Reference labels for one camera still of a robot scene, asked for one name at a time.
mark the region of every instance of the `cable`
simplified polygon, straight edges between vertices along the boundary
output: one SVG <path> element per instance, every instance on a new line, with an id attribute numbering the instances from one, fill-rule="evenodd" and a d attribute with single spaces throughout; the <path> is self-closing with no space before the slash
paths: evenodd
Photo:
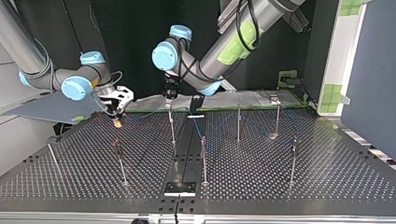
<path id="1" fill-rule="evenodd" d="M 243 0 L 239 0 L 238 5 L 236 6 L 236 32 L 238 33 L 239 36 L 239 40 L 241 41 L 242 45 L 244 46 L 244 48 L 251 52 L 254 49 L 251 49 L 247 42 L 245 41 L 244 37 L 242 36 L 242 32 L 241 32 L 241 6 L 242 6 L 242 2 Z"/>
<path id="2" fill-rule="evenodd" d="M 100 32 L 99 27 L 96 25 L 96 23 L 94 22 L 93 17 L 92 17 L 92 5 L 90 5 L 90 18 L 91 18 L 92 25 L 96 28 L 97 31 Z"/>
<path id="3" fill-rule="evenodd" d="M 256 39 L 253 42 L 253 47 L 256 49 L 260 45 L 260 28 L 259 28 L 259 22 L 257 21 L 256 18 L 256 13 L 254 13 L 254 6 L 251 3 L 251 0 L 247 0 L 247 6 L 248 6 L 248 11 L 250 13 L 250 17 L 253 21 L 254 29 L 256 32 Z"/>
<path id="4" fill-rule="evenodd" d="M 120 76 L 119 76 L 119 78 L 117 78 L 115 81 L 112 82 L 112 85 L 117 84 L 117 83 L 122 79 L 122 77 L 123 77 L 123 73 L 122 73 L 121 71 L 113 72 L 113 73 L 110 74 L 110 75 L 111 75 L 111 76 L 114 76 L 114 75 L 116 75 L 116 74 L 120 74 Z M 95 90 L 95 91 L 92 91 L 91 94 L 97 93 L 97 92 L 102 91 L 102 90 L 104 90 L 104 89 L 106 89 L 106 88 L 108 88 L 108 86 L 104 86 L 104 87 L 99 88 L 99 89 L 97 89 L 97 90 Z"/>
<path id="5" fill-rule="evenodd" d="M 304 83 L 303 83 L 303 79 L 300 78 L 300 77 L 299 77 L 299 79 L 300 79 L 300 81 L 301 81 L 301 85 L 303 86 L 305 93 L 308 95 L 309 98 L 311 98 L 311 101 L 312 101 L 312 103 L 314 104 L 314 106 L 315 106 L 316 108 L 318 108 L 318 105 L 317 105 L 317 103 L 315 103 L 314 98 L 312 98 L 311 94 L 309 94 L 308 90 L 306 89 L 306 87 L 305 87 L 305 85 L 304 85 Z"/>
<path id="6" fill-rule="evenodd" d="M 260 45 L 260 28 L 259 28 L 259 23 L 256 18 L 256 14 L 254 13 L 254 7 L 251 2 L 251 0 L 247 0 L 247 8 L 249 10 L 250 17 L 253 21 L 255 33 L 256 33 L 256 38 L 253 42 L 253 49 L 251 49 L 247 42 L 245 41 L 244 37 L 242 36 L 242 31 L 241 31 L 241 6 L 242 6 L 243 0 L 239 0 L 238 5 L 236 7 L 236 32 L 238 33 L 239 40 L 241 41 L 242 45 L 244 48 L 252 52 L 254 49 L 256 49 Z"/>
<path id="7" fill-rule="evenodd" d="M 46 63 L 44 64 L 43 69 L 41 69 L 41 71 L 39 71 L 38 73 L 34 73 L 34 74 L 29 74 L 29 73 L 25 73 L 21 70 L 22 74 L 29 78 L 29 79 L 35 79 L 35 78 L 39 78 L 42 77 L 44 75 L 46 75 L 48 73 L 48 71 L 50 70 L 50 74 L 49 74 L 49 89 L 50 91 L 54 92 L 54 87 L 53 87 L 53 82 L 55 80 L 55 83 L 58 85 L 59 89 L 61 88 L 61 83 L 59 82 L 58 78 L 56 77 L 56 74 L 54 72 L 54 68 L 53 68 L 53 62 L 52 59 L 50 58 L 49 53 L 47 52 L 46 48 L 44 47 L 43 44 L 41 44 L 40 41 L 38 41 L 38 39 L 35 39 L 35 42 L 39 45 L 39 47 L 44 51 L 45 53 L 45 58 L 46 58 Z"/>
<path id="8" fill-rule="evenodd" d="M 111 76 L 114 76 L 115 74 L 120 74 L 120 77 L 117 78 L 115 81 L 113 81 L 113 82 L 112 82 L 112 85 L 115 85 L 116 83 L 118 83 L 118 82 L 122 79 L 122 76 L 123 76 L 123 73 L 122 73 L 121 71 L 113 72 L 113 73 L 111 74 Z M 96 97 L 93 95 L 94 93 L 97 93 L 97 92 L 99 92 L 99 91 L 102 91 L 102 90 L 104 90 L 104 89 L 106 89 L 106 88 L 108 88 L 108 87 L 103 87 L 103 88 L 100 88 L 100 89 L 98 89 L 98 90 L 96 90 L 96 91 L 92 91 L 91 94 L 90 94 L 90 96 L 91 96 L 92 99 L 96 102 L 96 104 L 99 105 L 99 107 L 100 107 L 107 115 L 109 115 L 109 116 L 116 116 L 117 113 L 114 113 L 114 114 L 108 113 L 108 112 L 107 112 L 107 109 L 104 108 L 103 105 L 102 105 L 101 103 L 99 103 L 99 102 L 97 101 Z"/>
<path id="9" fill-rule="evenodd" d="M 286 117 L 289 119 L 291 125 L 293 126 L 293 129 L 294 129 L 296 135 L 298 136 L 299 132 L 298 132 L 295 120 L 291 116 L 289 116 L 288 110 L 285 107 L 283 107 L 282 105 L 279 105 L 279 107 L 282 109 L 283 112 L 285 112 Z"/>
<path id="10" fill-rule="evenodd" d="M 196 75 L 195 73 L 193 73 L 191 71 L 192 67 L 198 62 L 198 60 L 194 59 L 194 61 L 190 65 L 186 65 L 186 63 L 184 62 L 183 57 L 182 57 L 181 41 L 184 41 L 185 46 L 187 47 L 188 46 L 187 45 L 187 40 L 184 39 L 184 38 L 177 39 L 177 38 L 175 38 L 173 36 L 169 36 L 169 38 L 171 38 L 171 39 L 173 39 L 173 40 L 175 40 L 177 42 L 177 54 L 180 55 L 180 62 L 178 64 L 178 73 L 177 74 L 181 78 L 181 80 L 183 80 L 184 77 L 188 73 L 190 73 L 192 76 L 196 77 L 197 79 L 199 79 L 199 80 L 201 80 L 203 82 L 218 82 L 218 81 L 222 81 L 222 80 L 225 80 L 228 77 L 230 77 L 233 74 L 233 71 L 236 69 L 236 67 L 240 64 L 240 61 L 238 61 L 233 67 L 230 67 L 224 73 L 223 78 L 217 78 L 217 79 L 214 79 L 214 78 L 211 78 L 211 77 L 208 77 L 207 75 L 205 75 L 204 72 L 201 69 L 201 66 L 198 65 L 198 69 L 200 70 L 201 74 L 204 76 L 204 77 L 199 77 L 198 75 Z M 181 65 L 183 65 L 186 68 L 186 71 L 183 73 L 182 76 L 180 75 L 180 73 L 181 73 Z"/>

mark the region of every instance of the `black cable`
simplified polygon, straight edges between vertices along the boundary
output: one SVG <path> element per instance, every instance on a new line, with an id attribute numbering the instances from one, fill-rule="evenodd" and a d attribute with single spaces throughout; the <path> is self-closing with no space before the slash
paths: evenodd
<path id="1" fill-rule="evenodd" d="M 251 0 L 247 0 L 247 7 L 250 13 L 250 17 L 253 21 L 254 29 L 256 31 L 256 39 L 253 42 L 253 47 L 256 49 L 260 45 L 260 28 L 259 22 L 257 21 L 256 14 L 254 13 L 254 6 L 251 3 Z"/>
<path id="2" fill-rule="evenodd" d="M 251 52 L 254 49 L 251 49 L 247 42 L 245 41 L 244 37 L 242 36 L 242 31 L 241 31 L 241 6 L 242 6 L 243 0 L 239 0 L 238 5 L 236 6 L 236 32 L 238 33 L 239 40 L 241 41 L 242 45 L 244 48 Z"/>
<path id="3" fill-rule="evenodd" d="M 315 106 L 316 108 L 318 108 L 318 105 L 317 105 L 317 103 L 315 103 L 314 98 L 312 98 L 311 94 L 309 94 L 308 90 L 306 89 L 306 87 L 305 87 L 305 85 L 304 85 L 304 83 L 303 83 L 303 79 L 300 78 L 300 77 L 299 77 L 299 79 L 300 79 L 300 81 L 301 81 L 301 85 L 303 86 L 305 93 L 308 95 L 309 98 L 311 98 L 311 101 L 312 101 L 312 103 L 314 104 L 314 106 Z"/>
<path id="4" fill-rule="evenodd" d="M 70 18 L 70 13 L 69 13 L 69 9 L 67 8 L 67 4 L 66 4 L 66 2 L 64 0 L 62 0 L 62 3 L 64 5 L 64 10 L 66 12 L 67 19 L 69 20 L 70 25 L 72 26 L 73 34 L 74 34 L 74 36 L 76 38 L 76 41 L 78 43 L 79 52 L 82 52 L 82 46 L 81 46 L 81 43 L 79 42 L 76 28 L 75 28 L 75 26 L 74 26 L 74 24 L 72 22 L 72 19 Z"/>

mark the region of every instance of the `metal rod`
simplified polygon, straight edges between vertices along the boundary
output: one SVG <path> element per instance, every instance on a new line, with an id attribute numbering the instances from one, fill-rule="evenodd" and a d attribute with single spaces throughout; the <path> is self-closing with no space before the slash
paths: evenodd
<path id="1" fill-rule="evenodd" d="M 56 159 L 55 153 L 53 152 L 52 145 L 51 145 L 50 143 L 48 143 L 47 146 L 49 147 L 50 155 L 51 155 L 53 161 L 55 162 L 55 165 L 56 165 L 56 167 L 57 167 L 57 169 L 58 169 L 59 175 L 60 175 L 61 178 L 62 178 L 61 167 L 59 166 L 58 160 Z"/>
<path id="2" fill-rule="evenodd" d="M 291 166 L 291 174 L 290 174 L 290 189 L 293 187 L 294 185 L 294 169 L 295 169 L 295 164 L 296 164 L 296 153 L 295 151 L 293 152 L 293 163 Z"/>
<path id="3" fill-rule="evenodd" d="M 172 144 L 175 146 L 176 140 L 175 140 L 174 122 L 173 122 L 173 118 L 172 118 L 172 106 L 169 107 L 168 114 L 169 114 L 169 122 L 171 123 L 171 130 L 172 130 Z"/>
<path id="4" fill-rule="evenodd" d="M 0 43 L 25 73 L 43 70 L 46 58 L 8 0 L 0 0 Z"/>
<path id="5" fill-rule="evenodd" d="M 122 148 L 121 148 L 121 142 L 120 139 L 117 137 L 116 140 L 114 141 L 114 154 L 116 155 L 116 159 L 119 161 L 120 163 L 120 168 L 122 171 L 122 177 L 123 177 L 123 184 L 124 185 L 128 185 L 128 181 L 126 179 L 126 174 L 125 174 L 125 170 L 122 164 Z"/>
<path id="6" fill-rule="evenodd" d="M 206 176 L 206 147 L 205 147 L 205 137 L 202 138 L 201 140 L 201 157 L 203 159 L 204 162 L 204 186 L 209 185 L 209 183 L 207 182 L 207 176 Z"/>
<path id="7" fill-rule="evenodd" d="M 275 127 L 275 133 L 277 135 L 277 130 L 279 126 L 279 114 L 280 114 L 280 105 L 276 104 L 276 127 Z"/>
<path id="8" fill-rule="evenodd" d="M 120 159 L 120 167 L 121 167 L 121 170 L 122 170 L 122 176 L 123 176 L 123 179 L 124 179 L 124 185 L 128 185 L 128 180 L 126 179 L 126 174 L 125 174 L 125 170 L 124 170 L 124 167 L 123 167 L 123 164 L 122 164 L 122 159 Z"/>
<path id="9" fill-rule="evenodd" d="M 299 140 L 297 134 L 295 134 L 294 135 L 294 139 L 293 139 L 293 147 L 292 147 L 292 150 L 293 150 L 293 163 L 292 163 L 292 166 L 291 166 L 291 174 L 290 174 L 290 189 L 294 185 L 295 163 L 296 163 L 296 158 L 298 156 L 299 147 L 300 147 L 300 140 Z"/>
<path id="10" fill-rule="evenodd" d="M 278 136 L 279 115 L 280 115 L 280 102 L 276 100 L 276 126 L 275 126 L 275 131 L 270 135 L 271 139 L 276 139 Z"/>
<path id="11" fill-rule="evenodd" d="M 239 143 L 241 138 L 240 138 L 240 122 L 241 122 L 241 106 L 238 105 L 238 138 L 237 138 L 237 142 Z"/>

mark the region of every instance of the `metal pin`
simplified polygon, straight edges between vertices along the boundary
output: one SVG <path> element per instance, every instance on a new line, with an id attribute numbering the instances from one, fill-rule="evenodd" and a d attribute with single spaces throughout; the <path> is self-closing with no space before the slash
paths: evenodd
<path id="1" fill-rule="evenodd" d="M 169 115 L 169 122 L 171 123 L 172 144 L 173 144 L 174 147 L 175 147 L 175 145 L 176 145 L 176 140 L 175 140 L 174 122 L 173 122 L 173 118 L 172 118 L 172 106 L 169 106 L 168 115 Z"/>
<path id="2" fill-rule="evenodd" d="M 279 127 L 279 114 L 280 114 L 280 102 L 276 102 L 276 126 L 275 131 L 270 135 L 271 139 L 276 139 L 279 136 L 278 127 Z"/>
<path id="3" fill-rule="evenodd" d="M 298 136 L 295 134 L 294 139 L 293 139 L 293 163 L 291 166 L 291 174 L 290 174 L 290 188 L 294 185 L 294 170 L 295 170 L 295 163 L 296 163 L 296 158 L 298 156 L 298 152 L 300 149 L 300 140 L 298 139 Z"/>
<path id="4" fill-rule="evenodd" d="M 238 137 L 237 137 L 237 142 L 239 143 L 241 140 L 240 136 L 240 127 L 241 127 L 241 106 L 238 105 Z"/>
<path id="5" fill-rule="evenodd" d="M 122 148 L 121 148 L 121 145 L 120 145 L 120 139 L 119 138 L 116 138 L 116 141 L 114 142 L 114 154 L 116 155 L 116 158 L 117 158 L 117 160 L 120 163 L 120 168 L 121 168 L 121 171 L 122 171 L 122 177 L 123 177 L 123 180 L 124 180 L 123 185 L 126 186 L 126 185 L 128 185 L 128 180 L 126 179 L 125 170 L 124 170 L 124 167 L 123 167 L 123 164 L 122 164 Z"/>
<path id="6" fill-rule="evenodd" d="M 270 135 L 271 139 L 276 139 L 278 136 L 278 127 L 279 127 L 279 114 L 280 114 L 280 104 L 279 97 L 276 94 L 271 94 L 268 96 L 268 100 L 271 105 L 276 105 L 276 126 L 275 131 Z"/>
<path id="7" fill-rule="evenodd" d="M 53 161 L 55 162 L 55 165 L 56 165 L 56 167 L 57 167 L 57 169 L 58 169 L 59 175 L 60 175 L 61 178 L 62 178 L 61 167 L 59 166 L 59 162 L 58 162 L 58 160 L 56 159 L 55 153 L 53 152 L 52 145 L 51 145 L 50 143 L 48 143 L 47 146 L 49 147 L 50 155 L 51 155 Z"/>
<path id="8" fill-rule="evenodd" d="M 207 182 L 207 177 L 206 177 L 206 148 L 205 148 L 205 137 L 202 138 L 201 140 L 201 158 L 203 159 L 204 162 L 204 186 L 209 185 Z"/>

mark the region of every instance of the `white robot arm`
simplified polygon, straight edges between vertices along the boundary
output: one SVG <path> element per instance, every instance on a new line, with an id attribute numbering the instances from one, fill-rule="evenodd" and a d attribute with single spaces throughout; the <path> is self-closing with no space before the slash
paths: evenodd
<path id="1" fill-rule="evenodd" d="M 20 80 L 32 88 L 62 91 L 71 100 L 81 101 L 96 94 L 107 114 L 120 127 L 125 107 L 134 99 L 126 87 L 114 87 L 103 55 L 98 51 L 84 53 L 78 70 L 57 68 L 46 49 L 33 39 L 21 24 L 18 13 L 8 0 L 0 0 L 0 43 L 20 68 Z"/>
<path id="2" fill-rule="evenodd" d="M 304 0 L 239 0 L 236 19 L 199 62 L 189 54 L 192 30 L 171 27 L 169 36 L 152 51 L 154 65 L 167 74 L 163 95 L 173 100 L 183 79 L 205 96 L 213 95 L 239 61 L 259 46 L 260 36 L 287 11 Z"/>

